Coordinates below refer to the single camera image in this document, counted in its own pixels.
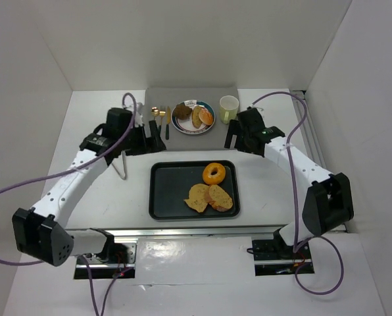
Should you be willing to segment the metal food tongs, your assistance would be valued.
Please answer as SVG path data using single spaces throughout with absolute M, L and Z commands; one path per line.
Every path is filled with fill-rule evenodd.
M 121 153 L 121 157 L 115 159 L 112 162 L 112 167 L 116 171 L 117 175 L 120 177 L 121 180 L 126 180 L 128 177 L 128 172 L 127 172 L 127 165 L 126 165 L 126 154 L 123 151 Z

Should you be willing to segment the small orange bun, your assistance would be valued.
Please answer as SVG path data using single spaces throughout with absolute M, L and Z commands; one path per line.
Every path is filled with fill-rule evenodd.
M 214 117 L 212 113 L 206 108 L 202 108 L 199 111 L 199 119 L 203 124 L 207 126 L 211 126 L 214 122 Z

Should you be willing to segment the dark brown bread piece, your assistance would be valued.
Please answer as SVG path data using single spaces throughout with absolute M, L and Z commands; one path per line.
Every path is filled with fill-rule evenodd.
M 193 112 L 193 109 L 187 106 L 185 103 L 180 103 L 176 105 L 172 112 L 172 116 L 180 119 L 180 120 L 187 120 Z

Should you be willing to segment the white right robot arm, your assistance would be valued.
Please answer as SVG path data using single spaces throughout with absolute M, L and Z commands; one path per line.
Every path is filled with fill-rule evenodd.
M 297 192 L 298 214 L 295 220 L 275 231 L 278 248 L 293 247 L 297 242 L 321 236 L 354 217 L 351 185 L 348 177 L 332 174 L 317 165 L 287 141 L 277 127 L 266 127 L 257 109 L 250 108 L 231 120 L 225 148 L 260 155 L 277 164 L 291 177 Z

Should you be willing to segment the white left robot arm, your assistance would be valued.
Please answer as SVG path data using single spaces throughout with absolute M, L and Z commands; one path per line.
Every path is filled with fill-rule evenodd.
M 155 120 L 149 121 L 149 130 L 146 135 L 145 125 L 136 122 L 130 110 L 109 109 L 106 121 L 80 144 L 68 174 L 31 208 L 20 208 L 12 216 L 18 251 L 58 267 L 70 256 L 88 253 L 108 261 L 122 249 L 106 230 L 65 227 L 78 202 L 117 157 L 166 149 Z

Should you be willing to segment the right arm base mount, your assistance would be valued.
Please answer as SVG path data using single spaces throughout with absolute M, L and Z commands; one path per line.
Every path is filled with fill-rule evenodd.
M 303 246 L 297 253 L 293 248 L 278 250 L 272 240 L 253 240 L 252 246 L 246 249 L 254 259 L 255 275 L 294 275 L 300 268 L 300 274 L 314 274 L 314 265 L 309 245 Z

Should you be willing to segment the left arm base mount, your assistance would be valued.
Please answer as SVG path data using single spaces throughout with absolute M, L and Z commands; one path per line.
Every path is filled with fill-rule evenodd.
M 119 239 L 108 259 L 101 259 L 94 253 L 84 255 L 96 280 L 108 280 L 119 274 L 119 279 L 135 278 L 136 239 Z

